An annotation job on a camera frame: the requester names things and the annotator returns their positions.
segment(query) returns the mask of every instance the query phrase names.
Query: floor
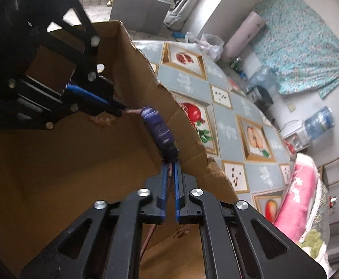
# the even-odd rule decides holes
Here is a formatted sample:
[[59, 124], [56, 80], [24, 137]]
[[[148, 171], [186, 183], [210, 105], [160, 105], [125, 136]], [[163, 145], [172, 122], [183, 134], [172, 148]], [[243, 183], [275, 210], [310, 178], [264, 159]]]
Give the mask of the floor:
[[[89, 16], [91, 22], [106, 22], [110, 19], [111, 7], [107, 7], [106, 4], [103, 5], [85, 5], [85, 12]], [[65, 21], [69, 22], [71, 25], [79, 25], [81, 22], [76, 16], [73, 10], [68, 11], [68, 13], [63, 17]], [[60, 29], [57, 24], [52, 23], [48, 27], [48, 31], [53, 31]], [[162, 40], [162, 41], [175, 41], [176, 39], [172, 36], [172, 31], [163, 26], [162, 30], [158, 35], [154, 36], [152, 34], [128, 30], [128, 33], [132, 40]]]

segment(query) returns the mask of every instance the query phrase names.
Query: curtain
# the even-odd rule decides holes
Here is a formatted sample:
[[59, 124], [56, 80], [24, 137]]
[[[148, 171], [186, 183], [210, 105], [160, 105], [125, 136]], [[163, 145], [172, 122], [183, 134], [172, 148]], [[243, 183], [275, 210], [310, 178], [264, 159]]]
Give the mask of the curtain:
[[164, 19], [164, 24], [173, 31], [180, 31], [198, 1], [199, 0], [182, 0], [172, 12], [167, 14]]
[[281, 94], [339, 85], [339, 39], [303, 0], [262, 0], [253, 10], [266, 26], [251, 40], [263, 65], [276, 72]]

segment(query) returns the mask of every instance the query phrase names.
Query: purple object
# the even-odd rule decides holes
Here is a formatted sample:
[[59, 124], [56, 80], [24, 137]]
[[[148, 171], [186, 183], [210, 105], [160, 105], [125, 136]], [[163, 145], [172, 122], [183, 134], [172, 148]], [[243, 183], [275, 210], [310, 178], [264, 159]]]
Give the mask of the purple object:
[[175, 162], [178, 156], [175, 139], [159, 112], [148, 106], [142, 109], [141, 117], [146, 129], [162, 153], [163, 160], [167, 163]]

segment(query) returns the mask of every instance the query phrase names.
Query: pink pillow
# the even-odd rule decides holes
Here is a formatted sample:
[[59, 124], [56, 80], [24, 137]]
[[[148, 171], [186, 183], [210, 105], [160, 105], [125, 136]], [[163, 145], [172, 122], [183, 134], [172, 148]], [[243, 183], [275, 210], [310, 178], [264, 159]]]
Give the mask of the pink pillow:
[[318, 171], [311, 157], [298, 154], [288, 192], [274, 225], [293, 242], [298, 242], [312, 209]]

